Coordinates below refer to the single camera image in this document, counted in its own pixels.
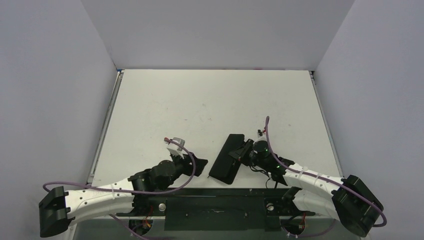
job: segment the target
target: gray wall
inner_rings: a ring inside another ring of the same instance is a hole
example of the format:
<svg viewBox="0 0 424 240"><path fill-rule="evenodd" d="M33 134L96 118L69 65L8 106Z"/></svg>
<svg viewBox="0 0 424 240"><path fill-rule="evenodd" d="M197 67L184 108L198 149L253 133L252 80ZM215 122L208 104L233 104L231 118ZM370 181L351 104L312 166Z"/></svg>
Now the gray wall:
<svg viewBox="0 0 424 240"><path fill-rule="evenodd" d="M424 1L356 0L316 73L341 166L384 204L373 239L424 236Z"/></svg>
<svg viewBox="0 0 424 240"><path fill-rule="evenodd" d="M41 185L87 180L116 70L79 0L0 5L0 238L33 240Z"/></svg>
<svg viewBox="0 0 424 240"><path fill-rule="evenodd" d="M118 68L314 70L354 0L82 0Z"/></svg>

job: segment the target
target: white table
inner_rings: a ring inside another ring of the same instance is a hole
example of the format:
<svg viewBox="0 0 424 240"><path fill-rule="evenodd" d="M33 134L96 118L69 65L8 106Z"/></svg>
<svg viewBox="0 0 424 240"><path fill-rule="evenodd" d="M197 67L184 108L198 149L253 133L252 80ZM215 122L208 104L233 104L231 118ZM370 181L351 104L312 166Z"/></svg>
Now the white table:
<svg viewBox="0 0 424 240"><path fill-rule="evenodd" d="M208 175L227 136L255 139L267 115L277 154L325 175L341 175L308 71L127 69L92 185L170 159L163 139L179 137L198 158L209 160L187 188L264 188L267 177L244 165L231 185ZM183 175L171 187L187 179Z"/></svg>

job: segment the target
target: white wall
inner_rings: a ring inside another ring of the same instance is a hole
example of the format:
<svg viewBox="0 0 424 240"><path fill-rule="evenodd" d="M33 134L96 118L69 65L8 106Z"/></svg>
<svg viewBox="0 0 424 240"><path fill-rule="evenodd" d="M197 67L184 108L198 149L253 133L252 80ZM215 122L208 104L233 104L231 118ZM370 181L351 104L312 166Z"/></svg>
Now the white wall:
<svg viewBox="0 0 424 240"><path fill-rule="evenodd" d="M116 70L79 0L0 5L0 238L33 240L42 183L87 180Z"/></svg>
<svg viewBox="0 0 424 240"><path fill-rule="evenodd" d="M424 237L424 1L356 0L315 79L343 172L361 177L388 225Z"/></svg>
<svg viewBox="0 0 424 240"><path fill-rule="evenodd" d="M118 68L314 70L354 0L82 0Z"/></svg>

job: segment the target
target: white work surface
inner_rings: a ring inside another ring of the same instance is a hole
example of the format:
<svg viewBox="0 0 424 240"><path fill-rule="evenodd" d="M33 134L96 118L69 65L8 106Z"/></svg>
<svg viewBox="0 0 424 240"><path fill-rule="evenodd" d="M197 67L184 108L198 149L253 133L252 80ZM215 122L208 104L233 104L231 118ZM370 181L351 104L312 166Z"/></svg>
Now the white work surface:
<svg viewBox="0 0 424 240"><path fill-rule="evenodd" d="M324 175L341 175L308 71L127 69L92 185L170 159L163 139L178 137L198 158L209 160L188 188L265 188L268 178L244 165L231 185L208 176L228 135L255 139L267 115L278 155ZM182 175L171 187L187 179Z"/></svg>

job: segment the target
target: robotic arm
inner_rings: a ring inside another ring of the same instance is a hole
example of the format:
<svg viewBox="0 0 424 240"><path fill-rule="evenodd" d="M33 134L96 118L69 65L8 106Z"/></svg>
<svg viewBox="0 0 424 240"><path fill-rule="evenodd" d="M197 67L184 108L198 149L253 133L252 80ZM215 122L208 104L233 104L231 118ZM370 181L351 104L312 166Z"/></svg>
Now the robotic arm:
<svg viewBox="0 0 424 240"><path fill-rule="evenodd" d="M185 143L176 137L173 141L181 146ZM149 195L154 195L156 190L167 189L181 175L190 176L193 172L192 160L183 154L181 147L168 144L167 149L172 161L163 160L129 178L98 187L103 190L65 191L63 186L53 188L38 205L40 237L58 235L69 226L87 219L116 213L145 213L149 207L148 195L134 194L134 191L151 192ZM198 177L208 160L199 159L193 153L191 155L195 161L194 175Z"/></svg>
<svg viewBox="0 0 424 240"><path fill-rule="evenodd" d="M287 208L329 216L360 237L368 234L381 215L383 205L361 179L353 175L348 178L322 175L309 170L274 154L269 148L266 131L258 130L257 137L255 141L244 141L243 134L230 134L209 175L231 184L241 164L253 170L258 167L263 171L255 172L266 172L273 181L291 187L282 196Z"/></svg>

